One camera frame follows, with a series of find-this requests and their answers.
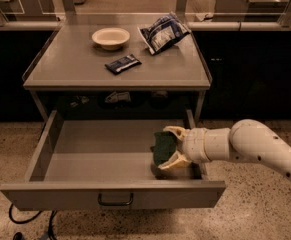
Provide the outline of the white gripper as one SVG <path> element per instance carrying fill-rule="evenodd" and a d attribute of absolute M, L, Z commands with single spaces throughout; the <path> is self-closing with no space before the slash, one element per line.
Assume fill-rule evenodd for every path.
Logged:
<path fill-rule="evenodd" d="M 182 141 L 182 151 L 188 157 L 176 150 L 166 162 L 158 166 L 160 170 L 186 168 L 192 162 L 228 161 L 230 158 L 229 128 L 189 130 L 180 126 L 166 126 L 163 131 L 172 133 L 179 141 Z"/>

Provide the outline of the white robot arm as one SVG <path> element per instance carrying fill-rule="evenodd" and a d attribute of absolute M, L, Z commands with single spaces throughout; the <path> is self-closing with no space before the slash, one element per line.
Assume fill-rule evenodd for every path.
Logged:
<path fill-rule="evenodd" d="M 291 147 L 255 120 L 221 129 L 167 126 L 155 139 L 154 164 L 162 171 L 216 160 L 259 163 L 291 182 Z"/>

